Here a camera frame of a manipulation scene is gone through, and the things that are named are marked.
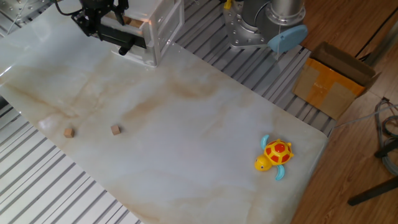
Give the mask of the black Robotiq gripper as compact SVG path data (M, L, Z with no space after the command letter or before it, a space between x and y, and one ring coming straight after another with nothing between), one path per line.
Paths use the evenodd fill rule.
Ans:
M72 20L78 25L83 33L90 37L103 40L100 32L101 13L104 8L114 8L116 20L125 25L124 11L129 8L128 0L118 0L118 5L114 5L114 0L81 0L82 9L72 14Z

